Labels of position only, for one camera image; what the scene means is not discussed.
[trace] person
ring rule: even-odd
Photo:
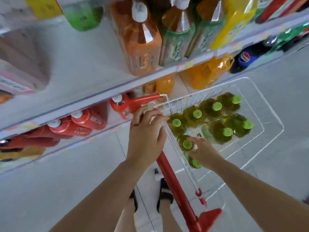
[[[133,213],[137,207],[133,189],[160,155],[167,137],[164,127],[159,129],[159,126],[168,117],[157,110],[146,109],[146,106],[138,109],[131,121],[126,160],[50,232],[113,232],[122,211],[119,230],[135,231]],[[263,231],[309,231],[309,207],[226,161],[205,139],[188,139],[197,145],[197,150],[190,156],[223,179]],[[173,199],[164,182],[161,180],[157,209],[162,216],[164,231],[178,232],[180,227],[170,210]]]

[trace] floor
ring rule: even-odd
[[[285,127],[284,132],[243,169],[299,200],[309,194],[308,53],[309,49],[304,48],[279,63],[245,75],[255,82]],[[272,137],[280,131],[280,126],[276,129]],[[0,176],[1,231],[48,231],[125,160],[127,145],[128,128],[124,127]],[[168,141],[164,152],[173,154],[173,151]],[[250,159],[247,153],[242,157]],[[181,168],[178,159],[171,165],[173,169]],[[139,232],[162,231],[161,217],[156,211],[159,182],[154,179],[154,168],[156,164],[137,184],[139,209],[135,221]],[[204,211],[194,197],[194,189],[185,172],[179,172],[177,177],[195,213]],[[222,182],[216,178],[212,184],[216,188]],[[261,231],[227,186],[209,198],[208,204],[208,209],[224,206],[222,216],[211,231]],[[176,204],[172,205],[172,210],[183,231],[187,231]]]

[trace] foot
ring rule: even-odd
[[[168,183],[166,182],[166,180],[164,178],[161,179],[160,182],[160,194],[159,194],[159,199],[158,199],[158,203],[157,203],[157,211],[158,213],[160,213],[160,202],[162,201],[162,204],[172,204],[174,201],[174,197],[173,194],[170,190],[170,188],[168,187]]]
[[[136,200],[136,196],[135,196],[135,190],[132,191],[129,199],[134,199],[134,206],[135,206],[135,211],[134,212],[136,212],[137,208],[138,208],[138,204],[137,204],[137,200]]]

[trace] hand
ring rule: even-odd
[[[136,111],[130,125],[129,147],[127,160],[145,171],[153,162],[157,160],[163,150],[166,133],[162,126],[157,136],[159,125],[167,121],[169,117],[163,116],[158,110],[147,110],[143,106]]]
[[[203,167],[212,171],[221,165],[225,159],[218,153],[218,151],[205,138],[187,138],[189,141],[197,145],[197,150],[189,152],[189,155],[197,160]]]

